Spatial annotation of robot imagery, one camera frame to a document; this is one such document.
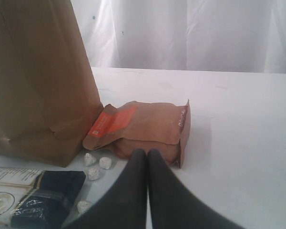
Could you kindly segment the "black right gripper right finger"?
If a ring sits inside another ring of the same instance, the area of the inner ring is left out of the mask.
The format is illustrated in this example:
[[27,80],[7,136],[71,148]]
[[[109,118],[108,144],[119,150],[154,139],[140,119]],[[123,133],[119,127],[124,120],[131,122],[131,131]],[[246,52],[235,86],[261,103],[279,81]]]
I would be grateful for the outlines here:
[[154,229],[241,229],[242,226],[211,209],[176,177],[160,151],[151,149],[148,190]]

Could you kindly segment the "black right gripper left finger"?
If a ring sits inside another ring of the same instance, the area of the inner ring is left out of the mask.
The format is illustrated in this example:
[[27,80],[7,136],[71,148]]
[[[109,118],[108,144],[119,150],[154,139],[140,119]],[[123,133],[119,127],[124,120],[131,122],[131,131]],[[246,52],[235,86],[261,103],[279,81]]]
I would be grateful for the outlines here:
[[147,215],[147,155],[135,149],[111,188],[67,229],[144,229]]

